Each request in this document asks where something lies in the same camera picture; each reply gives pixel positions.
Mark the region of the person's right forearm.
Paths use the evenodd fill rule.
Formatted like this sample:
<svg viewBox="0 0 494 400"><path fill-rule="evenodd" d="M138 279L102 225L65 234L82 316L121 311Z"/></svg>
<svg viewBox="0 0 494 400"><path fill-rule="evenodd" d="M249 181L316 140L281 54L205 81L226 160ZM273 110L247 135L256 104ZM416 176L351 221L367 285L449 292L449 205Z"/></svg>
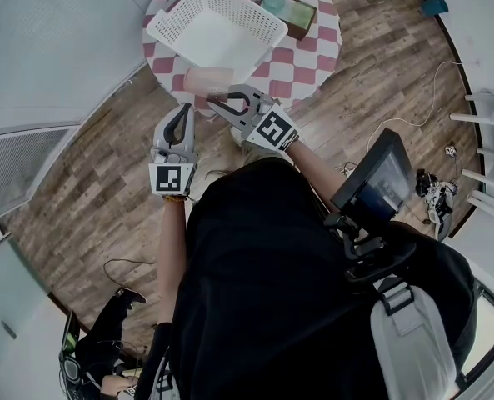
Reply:
<svg viewBox="0 0 494 400"><path fill-rule="evenodd" d="M323 161L300 140L289 145L286 154L310 183L323 204L330 211L336 211L337 207L333 204L332 197L347 178Z"/></svg>

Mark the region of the dark wooden tray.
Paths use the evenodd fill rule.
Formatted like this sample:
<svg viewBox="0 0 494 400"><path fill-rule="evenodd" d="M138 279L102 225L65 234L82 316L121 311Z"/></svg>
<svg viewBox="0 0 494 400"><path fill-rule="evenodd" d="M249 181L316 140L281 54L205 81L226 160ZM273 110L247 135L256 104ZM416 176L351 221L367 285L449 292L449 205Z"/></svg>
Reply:
<svg viewBox="0 0 494 400"><path fill-rule="evenodd" d="M281 21L283 21L287 25L287 35L289 37L295 38L296 40L301 41L308 34L310 27L312 25L312 22L313 22L316 14L317 14L317 9L306 2L302 2L302 3L305 3L309 6L311 6L312 8L314 8L314 11L315 11L314 16L312 17L312 20L310 21L310 24L308 26L308 29L302 29L302 28L298 27L297 25L294 25L294 24L289 22L291 5L293 2L302 2L302 1L300 1L300 0L286 0L283 9L278 14L272 13L272 15L274 15L275 17L277 17L278 19L280 19Z"/></svg>

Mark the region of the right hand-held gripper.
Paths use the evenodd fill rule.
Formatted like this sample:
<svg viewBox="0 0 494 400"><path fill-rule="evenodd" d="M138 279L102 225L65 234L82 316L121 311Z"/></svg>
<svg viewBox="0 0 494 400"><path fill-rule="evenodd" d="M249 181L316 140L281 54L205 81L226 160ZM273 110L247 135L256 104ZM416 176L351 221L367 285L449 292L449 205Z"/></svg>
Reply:
<svg viewBox="0 0 494 400"><path fill-rule="evenodd" d="M242 131L243 140L260 147L285 152L300 136L282 105L250 85L231 85L227 95L231 107L212 99L206 102L217 115Z"/></svg>

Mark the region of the black chest-mounted monitor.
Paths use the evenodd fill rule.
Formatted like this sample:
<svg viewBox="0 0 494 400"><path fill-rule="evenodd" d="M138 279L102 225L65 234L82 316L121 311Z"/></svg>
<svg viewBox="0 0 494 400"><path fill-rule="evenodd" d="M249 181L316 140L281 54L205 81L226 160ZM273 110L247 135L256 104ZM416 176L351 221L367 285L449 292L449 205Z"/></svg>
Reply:
<svg viewBox="0 0 494 400"><path fill-rule="evenodd" d="M358 227L373 233L399 213L415 186L415 174L402 139L386 128L331 201Z"/></svg>

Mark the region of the white perforated plastic basket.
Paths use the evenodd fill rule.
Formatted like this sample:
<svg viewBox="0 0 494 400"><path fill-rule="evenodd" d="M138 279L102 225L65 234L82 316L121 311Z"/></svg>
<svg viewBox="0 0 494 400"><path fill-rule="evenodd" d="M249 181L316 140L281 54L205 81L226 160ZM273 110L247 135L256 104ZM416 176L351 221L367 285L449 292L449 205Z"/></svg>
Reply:
<svg viewBox="0 0 494 400"><path fill-rule="evenodd" d="M245 82L287 35L254 0L152 0L143 41L158 42L199 67L231 68Z"/></svg>

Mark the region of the person's khaki trousers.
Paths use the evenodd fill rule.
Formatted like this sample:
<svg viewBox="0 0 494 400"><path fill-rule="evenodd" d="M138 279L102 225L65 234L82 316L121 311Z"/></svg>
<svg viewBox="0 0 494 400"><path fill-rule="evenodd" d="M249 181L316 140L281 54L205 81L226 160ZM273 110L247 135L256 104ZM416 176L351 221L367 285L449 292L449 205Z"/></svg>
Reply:
<svg viewBox="0 0 494 400"><path fill-rule="evenodd" d="M265 147L260 147L251 142L242 142L240 148L242 151L244 166L266 158L275 158L281 162L288 162L288 160L279 152L267 149Z"/></svg>

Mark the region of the person's left forearm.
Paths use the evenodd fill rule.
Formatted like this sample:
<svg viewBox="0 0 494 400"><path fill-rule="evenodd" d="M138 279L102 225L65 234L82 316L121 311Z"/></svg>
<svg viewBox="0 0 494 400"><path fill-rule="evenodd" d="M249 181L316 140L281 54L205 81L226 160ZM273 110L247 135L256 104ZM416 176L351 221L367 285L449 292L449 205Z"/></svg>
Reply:
<svg viewBox="0 0 494 400"><path fill-rule="evenodd" d="M172 321L187 266L185 201L174 196L165 196L163 200L157 251L157 324Z"/></svg>

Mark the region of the light green bowl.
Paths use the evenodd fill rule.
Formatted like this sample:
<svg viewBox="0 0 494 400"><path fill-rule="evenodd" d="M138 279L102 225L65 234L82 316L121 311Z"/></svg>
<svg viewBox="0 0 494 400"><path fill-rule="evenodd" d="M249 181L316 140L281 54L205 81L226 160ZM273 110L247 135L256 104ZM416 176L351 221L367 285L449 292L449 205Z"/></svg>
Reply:
<svg viewBox="0 0 494 400"><path fill-rule="evenodd" d="M303 2L293 2L291 5L289 22L302 29L308 29L314 13L313 7Z"/></svg>

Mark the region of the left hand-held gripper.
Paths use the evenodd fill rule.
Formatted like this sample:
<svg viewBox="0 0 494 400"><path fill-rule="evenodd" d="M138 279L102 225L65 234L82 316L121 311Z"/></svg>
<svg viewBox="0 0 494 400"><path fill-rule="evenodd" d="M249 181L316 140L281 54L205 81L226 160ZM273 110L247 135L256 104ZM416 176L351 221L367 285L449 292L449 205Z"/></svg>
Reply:
<svg viewBox="0 0 494 400"><path fill-rule="evenodd" d="M193 152L194 132L194 110L188 102L169 111L155 127L152 161L148 164L153 194L189 194L198 162L198 155Z"/></svg>

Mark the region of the person's black shirt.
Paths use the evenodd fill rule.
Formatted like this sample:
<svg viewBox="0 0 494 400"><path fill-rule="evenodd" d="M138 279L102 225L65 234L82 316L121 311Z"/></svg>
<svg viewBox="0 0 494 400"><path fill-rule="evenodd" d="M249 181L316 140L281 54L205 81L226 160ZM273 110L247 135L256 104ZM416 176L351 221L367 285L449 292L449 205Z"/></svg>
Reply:
<svg viewBox="0 0 494 400"><path fill-rule="evenodd" d="M181 400L387 400L370 329L377 297L280 158L213 182L187 225L170 341Z"/></svg>

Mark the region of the teal waste bin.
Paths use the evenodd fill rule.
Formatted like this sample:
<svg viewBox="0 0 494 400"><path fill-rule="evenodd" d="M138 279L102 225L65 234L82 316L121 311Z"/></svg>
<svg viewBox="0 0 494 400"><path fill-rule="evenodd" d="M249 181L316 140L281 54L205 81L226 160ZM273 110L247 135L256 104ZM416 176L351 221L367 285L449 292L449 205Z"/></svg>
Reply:
<svg viewBox="0 0 494 400"><path fill-rule="evenodd" d="M435 17L449 12L449 7L445 0L423 0L421 11L425 17Z"/></svg>

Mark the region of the pink translucent cup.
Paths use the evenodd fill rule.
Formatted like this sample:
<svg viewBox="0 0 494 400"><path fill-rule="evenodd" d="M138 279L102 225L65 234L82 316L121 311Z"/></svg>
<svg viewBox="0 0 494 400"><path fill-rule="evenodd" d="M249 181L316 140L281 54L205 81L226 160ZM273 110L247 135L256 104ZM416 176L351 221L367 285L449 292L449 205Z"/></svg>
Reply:
<svg viewBox="0 0 494 400"><path fill-rule="evenodd" d="M191 67L183 80L186 92L206 99L224 101L233 85L234 71L225 67Z"/></svg>

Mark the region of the unused white gripper device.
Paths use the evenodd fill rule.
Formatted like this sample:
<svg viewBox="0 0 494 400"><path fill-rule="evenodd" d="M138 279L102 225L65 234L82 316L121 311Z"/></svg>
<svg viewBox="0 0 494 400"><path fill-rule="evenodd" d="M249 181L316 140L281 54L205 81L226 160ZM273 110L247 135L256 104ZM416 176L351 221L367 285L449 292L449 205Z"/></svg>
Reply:
<svg viewBox="0 0 494 400"><path fill-rule="evenodd" d="M434 237L439 242L450 232L457 191L454 182L440 181L435 174L417 169L415 192L427 207L427 217L422 223L433 226Z"/></svg>

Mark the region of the round table with checkered cloth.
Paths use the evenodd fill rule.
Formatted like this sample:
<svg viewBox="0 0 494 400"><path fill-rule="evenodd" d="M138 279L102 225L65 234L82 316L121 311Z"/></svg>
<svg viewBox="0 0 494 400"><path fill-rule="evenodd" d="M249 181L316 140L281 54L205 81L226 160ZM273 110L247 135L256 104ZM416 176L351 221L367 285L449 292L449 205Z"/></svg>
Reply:
<svg viewBox="0 0 494 400"><path fill-rule="evenodd" d="M150 1L144 25L166 1ZM300 1L317 9L306 36L300 41L285 36L247 80L247 84L277 98L286 109L314 94L335 72L342 45L339 16L332 0ZM191 65L145 32L142 45L147 64L160 86L179 103L189 102L203 116L212 117L214 112L204 99L183 90L183 79Z"/></svg>

